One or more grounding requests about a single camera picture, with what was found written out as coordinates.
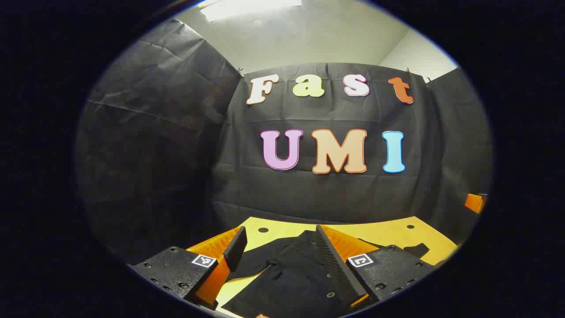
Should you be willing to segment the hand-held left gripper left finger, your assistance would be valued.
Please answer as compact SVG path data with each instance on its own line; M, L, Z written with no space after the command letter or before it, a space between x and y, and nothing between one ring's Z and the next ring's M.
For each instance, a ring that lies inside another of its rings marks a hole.
M129 268L180 299L216 310L216 298L247 243L246 228L238 226L189 248L168 247Z

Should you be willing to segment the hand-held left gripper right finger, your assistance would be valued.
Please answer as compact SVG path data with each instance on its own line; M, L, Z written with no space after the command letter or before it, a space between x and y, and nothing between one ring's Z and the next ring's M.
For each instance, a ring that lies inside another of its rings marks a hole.
M314 242L347 308L381 303L435 270L394 244L377 247L325 225L316 226Z

